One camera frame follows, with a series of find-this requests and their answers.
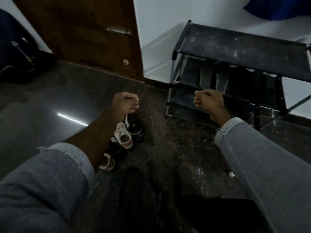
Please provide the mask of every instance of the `rolled-up sleeve cuff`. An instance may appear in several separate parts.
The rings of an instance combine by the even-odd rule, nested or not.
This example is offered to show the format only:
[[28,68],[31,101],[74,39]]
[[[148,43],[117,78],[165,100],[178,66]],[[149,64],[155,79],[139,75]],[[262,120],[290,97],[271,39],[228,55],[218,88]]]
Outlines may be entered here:
[[234,128],[236,125],[240,123],[245,123],[242,119],[240,118],[232,118],[229,121],[227,121],[222,128],[218,129],[218,132],[216,133],[214,142],[217,146],[220,145],[220,142],[222,138],[228,134],[228,132]]
[[56,143],[50,146],[49,148],[46,148],[46,150],[50,150],[50,149],[59,150],[65,153],[66,155],[68,155],[69,157],[71,157],[77,163],[79,169],[82,171],[82,173],[86,177],[89,183],[89,186],[90,186],[91,180],[95,176],[95,171],[94,171],[94,168],[91,162],[89,161],[89,158],[86,156],[86,154],[82,150],[80,150],[78,147],[72,144],[65,143],[65,142]]

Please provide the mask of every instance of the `hand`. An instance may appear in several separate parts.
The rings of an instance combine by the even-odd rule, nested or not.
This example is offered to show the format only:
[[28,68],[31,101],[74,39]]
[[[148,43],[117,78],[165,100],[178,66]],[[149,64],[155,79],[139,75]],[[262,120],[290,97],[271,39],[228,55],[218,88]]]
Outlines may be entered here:
[[233,116],[227,111],[224,104],[223,93],[208,89],[195,92],[194,103],[198,108],[208,111],[212,121],[222,127]]
[[115,94],[111,110],[114,116],[121,122],[126,114],[134,113],[139,108],[138,95],[129,92],[120,92]]

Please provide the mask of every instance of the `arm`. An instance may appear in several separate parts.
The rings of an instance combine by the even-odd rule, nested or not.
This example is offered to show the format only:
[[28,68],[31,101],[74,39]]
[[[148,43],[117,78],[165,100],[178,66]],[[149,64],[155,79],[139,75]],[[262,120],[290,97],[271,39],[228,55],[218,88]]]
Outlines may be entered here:
[[8,174],[0,182],[0,231],[69,231],[117,123],[137,108],[137,95],[116,94],[111,108],[86,129]]
[[215,137],[236,177],[274,232],[311,229],[311,165],[270,141],[225,109],[222,94],[199,92],[195,103],[207,109],[222,128]]

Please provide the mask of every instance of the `dark blue bag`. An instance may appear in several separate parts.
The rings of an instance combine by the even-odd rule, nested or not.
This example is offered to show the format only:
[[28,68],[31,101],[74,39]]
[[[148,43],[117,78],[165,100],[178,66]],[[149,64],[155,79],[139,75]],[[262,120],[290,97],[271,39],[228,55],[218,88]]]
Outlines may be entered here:
[[32,72],[38,52],[33,37],[9,13],[0,9],[0,78],[8,72],[12,77]]
[[311,14],[311,0],[250,0],[249,13],[268,20],[283,20]]

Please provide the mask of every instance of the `backpack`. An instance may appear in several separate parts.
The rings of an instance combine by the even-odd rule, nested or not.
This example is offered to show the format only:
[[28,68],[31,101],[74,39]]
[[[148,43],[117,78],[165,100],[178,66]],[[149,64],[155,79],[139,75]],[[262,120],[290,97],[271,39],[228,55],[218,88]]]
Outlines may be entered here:
[[26,77],[35,69],[37,43],[9,13],[0,9],[0,79]]

